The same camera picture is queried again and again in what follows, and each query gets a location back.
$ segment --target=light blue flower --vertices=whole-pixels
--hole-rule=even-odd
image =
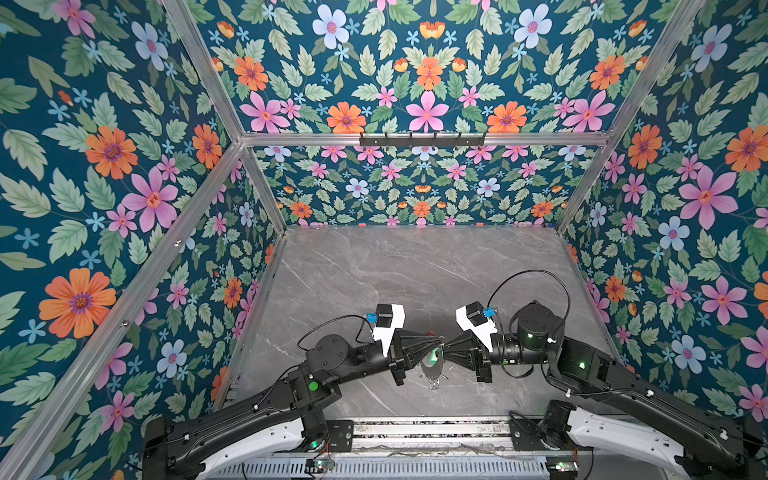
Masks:
[[[409,31],[408,32],[408,38],[406,38],[406,41],[410,42],[411,46],[416,45],[421,40],[419,40],[419,32],[418,31]]]
[[[139,371],[139,367],[141,364],[144,363],[143,360],[139,360],[139,356],[136,355],[136,358],[128,362],[128,366],[131,367],[131,369],[128,370],[128,375],[131,375],[133,373],[136,373]]]
[[[216,45],[221,45],[221,43],[224,41],[223,38],[221,38],[221,32],[218,30],[209,30],[208,33],[210,34],[210,40],[215,41]]]
[[[31,230],[29,230],[29,227],[26,227],[26,228],[24,229],[24,235],[21,235],[20,233],[17,233],[17,234],[16,234],[16,235],[14,235],[13,237],[14,237],[16,240],[19,240],[19,241],[21,241],[21,242],[24,242],[24,243],[22,243],[22,248],[23,248],[24,250],[27,250],[27,249],[29,248],[29,245],[30,245],[30,244],[31,244],[33,247],[36,247],[37,245],[39,245],[39,243],[37,243],[37,241],[35,241],[35,240],[36,240],[36,239],[38,239],[38,238],[40,237],[40,234],[39,234],[39,233],[32,233],[32,231],[31,231]]]
[[[53,100],[49,100],[48,103],[51,105],[51,108],[48,109],[48,113],[51,115],[56,115],[56,118],[59,121],[62,121],[65,118],[70,118],[70,114],[67,113],[67,105],[62,105],[59,107]]]
[[[93,101],[88,98],[88,90],[78,90],[77,88],[72,88],[72,91],[74,92],[74,98],[72,100],[76,104],[83,104],[83,107],[87,107],[88,104]]]
[[[240,37],[240,40],[246,41],[250,37],[248,36],[250,32],[247,30],[243,30],[243,27],[237,27],[237,36]]]
[[[94,212],[92,217],[85,219],[85,223],[93,225],[92,230],[97,232],[98,229],[104,228],[104,217],[100,217],[97,212]]]
[[[447,43],[448,46],[450,47],[451,45],[453,45],[454,41],[456,41],[456,30],[447,31],[445,33],[445,38],[442,39],[442,42]]]
[[[23,329],[18,333],[19,336],[28,336],[27,342],[35,343],[35,339],[39,336],[45,336],[45,331],[43,331],[45,322],[35,323],[33,319],[30,319],[27,325],[29,325],[28,329]]]
[[[93,270],[94,264],[101,263],[101,259],[98,258],[98,250],[94,250],[92,253],[89,253],[87,250],[83,250],[83,257],[85,257],[85,260],[81,260],[80,266],[86,266],[88,265],[88,269]]]

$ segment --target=small blue flower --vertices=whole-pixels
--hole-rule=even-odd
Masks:
[[[115,393],[120,389],[120,377],[112,376],[112,381],[107,384],[107,388],[110,392]]]
[[[128,366],[131,367],[130,370],[128,370],[128,375],[131,375],[133,373],[136,373],[139,371],[139,367],[141,364],[144,363],[143,360],[139,360],[139,356],[136,355],[136,358],[128,362]]]
[[[360,31],[360,23],[359,23],[359,22],[355,22],[354,20],[350,20],[350,21],[349,21],[349,25],[347,25],[347,26],[346,26],[346,27],[344,27],[344,28],[346,28],[347,30],[349,30],[349,33],[351,33],[351,34],[355,34],[355,33],[357,33],[358,31]]]
[[[127,17],[128,17],[128,15],[126,15],[126,13],[125,13],[125,12],[123,12],[123,11],[122,11],[122,10],[120,10],[120,9],[119,9],[117,6],[115,6],[115,7],[114,7],[114,17],[115,17],[115,18],[116,18],[116,19],[117,19],[117,20],[118,20],[118,21],[119,21],[121,24],[123,24],[123,23],[126,23],[126,22],[127,22]]]
[[[89,253],[87,250],[83,250],[83,257],[85,260],[81,260],[80,266],[88,265],[88,269],[93,270],[94,264],[101,263],[101,259],[98,258],[98,250],[94,250],[93,253]]]
[[[679,340],[680,339],[680,334],[681,333],[682,332],[680,330],[676,329],[674,326],[672,326],[672,328],[670,328],[670,335],[672,335],[672,338],[675,339],[675,340]]]
[[[215,41],[216,45],[221,45],[221,42],[224,41],[223,38],[221,38],[221,32],[218,30],[209,30],[208,33],[210,34],[210,40]]]
[[[442,39],[442,42],[447,43],[448,46],[450,47],[451,45],[453,45],[454,41],[456,41],[456,30],[447,31],[445,33],[445,38]]]
[[[88,104],[93,101],[88,98],[88,90],[78,90],[77,88],[72,88],[72,91],[74,92],[74,98],[72,100],[76,104],[83,104],[83,107],[87,107]]]
[[[21,235],[20,233],[17,233],[17,234],[16,234],[16,235],[14,235],[13,237],[14,237],[16,240],[19,240],[19,241],[21,241],[21,242],[24,242],[24,243],[22,243],[22,248],[23,248],[24,250],[27,250],[27,249],[29,248],[29,245],[30,245],[30,244],[31,244],[33,247],[36,247],[37,245],[39,245],[39,243],[37,243],[37,242],[35,241],[35,239],[38,239],[38,238],[40,237],[40,234],[39,234],[39,233],[32,233],[32,231],[31,231],[31,230],[29,230],[29,227],[26,227],[26,228],[24,229],[24,235]]]
[[[98,213],[94,212],[93,217],[86,218],[85,223],[93,225],[93,231],[96,232],[100,228],[104,228],[104,217],[100,217]]]
[[[27,325],[29,325],[28,329],[23,329],[18,333],[19,336],[28,336],[29,338],[27,338],[27,342],[35,343],[36,338],[45,336],[45,331],[43,331],[45,322],[35,323],[33,319],[30,319],[29,322],[27,322]]]
[[[250,37],[248,36],[250,32],[247,30],[243,30],[243,27],[237,27],[237,36],[240,37],[240,40],[246,41]]]
[[[70,114],[67,113],[67,105],[62,105],[59,107],[53,100],[48,101],[48,103],[51,105],[51,108],[48,109],[48,113],[51,115],[56,115],[56,118],[59,121],[62,121],[65,118],[70,118]]]
[[[408,32],[408,38],[406,38],[406,41],[410,42],[411,46],[416,45],[421,40],[419,40],[419,32],[418,31],[409,31]]]
[[[166,138],[165,143],[163,144],[163,148],[165,149],[166,154],[172,154],[174,152],[174,148],[176,147],[170,142],[170,138]]]

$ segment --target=green leaf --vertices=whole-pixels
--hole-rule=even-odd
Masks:
[[[38,180],[43,179],[45,165],[45,149],[33,134],[21,130],[8,129],[2,136],[3,147],[8,149],[11,158],[18,162],[21,168],[28,168]]]

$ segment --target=aluminum frame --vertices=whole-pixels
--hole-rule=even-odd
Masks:
[[[614,151],[616,151],[616,147],[624,136],[624,132],[632,125],[632,121],[640,110],[640,106],[656,84],[656,80],[658,80],[664,67],[667,66],[667,62],[682,41],[683,35],[693,24],[696,13],[704,7],[706,1],[680,0],[680,3],[677,4],[670,21],[664,26],[664,30],[659,35],[658,40],[656,40],[653,50],[650,51],[645,68],[637,76],[637,81],[632,86],[627,99],[621,104],[619,111],[611,122],[611,126],[608,129],[608,143],[592,158],[587,171],[584,172],[574,193],[568,199],[568,206],[555,226],[558,233],[563,237],[565,237],[565,232],[576,212],[587,199],[587,195],[589,195],[589,191],[592,189],[595,181],[600,177],[603,166],[611,158]]]
[[[179,246],[189,237],[242,154],[243,147],[236,144],[221,156],[67,372],[56,382],[45,400],[45,407],[5,454],[0,462],[0,478],[27,480],[35,473],[38,463],[82,404],[96,376],[107,365],[147,298],[178,255]]]

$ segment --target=wire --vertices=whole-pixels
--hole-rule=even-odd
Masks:
[[[315,333],[317,330],[319,330],[319,329],[323,328],[323,327],[324,327],[324,326],[326,326],[326,325],[330,325],[331,323],[333,323],[333,322],[335,322],[335,321],[337,321],[337,320],[341,320],[341,319],[345,319],[345,318],[353,318],[353,317],[354,317],[354,318],[359,318],[359,319],[361,319],[363,322],[365,322],[365,323],[368,323],[368,322],[366,321],[366,319],[362,318],[360,315],[350,314],[350,315],[342,315],[342,316],[338,316],[338,317],[336,317],[335,319],[330,319],[330,320],[328,320],[328,321],[327,321],[327,322],[325,322],[325,323],[321,323],[321,324],[319,324],[319,325],[318,325],[318,326],[316,326],[315,328],[311,329],[309,332],[305,333],[305,334],[304,334],[304,336],[303,336],[303,337],[301,337],[301,338],[299,339],[299,341],[298,341],[298,342],[296,342],[296,346],[297,346],[297,347],[299,347],[300,349],[304,350],[305,352],[309,352],[309,349],[305,349],[304,347],[302,347],[302,346],[301,346],[301,341],[302,341],[302,340],[304,340],[306,337],[308,337],[308,336],[312,335],[312,334],[313,334],[313,333]],[[368,328],[370,328],[370,329],[371,329],[371,333],[373,333],[373,327],[371,326],[371,324],[370,324],[370,323],[368,323]]]

